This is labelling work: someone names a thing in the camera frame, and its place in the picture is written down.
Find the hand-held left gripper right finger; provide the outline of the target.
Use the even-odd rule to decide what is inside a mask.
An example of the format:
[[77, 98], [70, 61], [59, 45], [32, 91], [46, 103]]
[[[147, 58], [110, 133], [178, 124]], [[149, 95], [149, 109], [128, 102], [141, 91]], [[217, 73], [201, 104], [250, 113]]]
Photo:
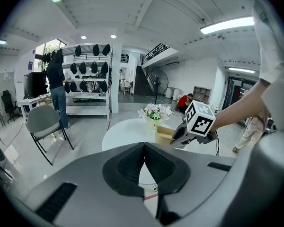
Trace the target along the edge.
[[221, 187], [234, 159], [144, 144], [144, 163], [158, 189], [149, 219], [222, 219], [231, 197]]

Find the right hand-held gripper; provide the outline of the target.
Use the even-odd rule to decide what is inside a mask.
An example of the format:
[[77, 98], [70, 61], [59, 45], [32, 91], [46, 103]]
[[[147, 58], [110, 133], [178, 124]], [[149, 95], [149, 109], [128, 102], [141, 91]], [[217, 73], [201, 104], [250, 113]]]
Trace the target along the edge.
[[199, 144], [208, 144], [216, 140], [211, 128], [216, 118], [211, 108], [193, 100], [184, 113], [183, 122], [176, 128], [170, 143], [173, 148], [184, 148], [193, 140]]

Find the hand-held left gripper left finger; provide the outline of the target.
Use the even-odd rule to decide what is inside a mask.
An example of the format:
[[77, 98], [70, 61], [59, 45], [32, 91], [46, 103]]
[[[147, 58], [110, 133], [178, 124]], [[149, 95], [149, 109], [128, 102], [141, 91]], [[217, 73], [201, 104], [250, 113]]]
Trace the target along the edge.
[[57, 227], [158, 227], [138, 185], [143, 146], [78, 158], [32, 189], [24, 203]]

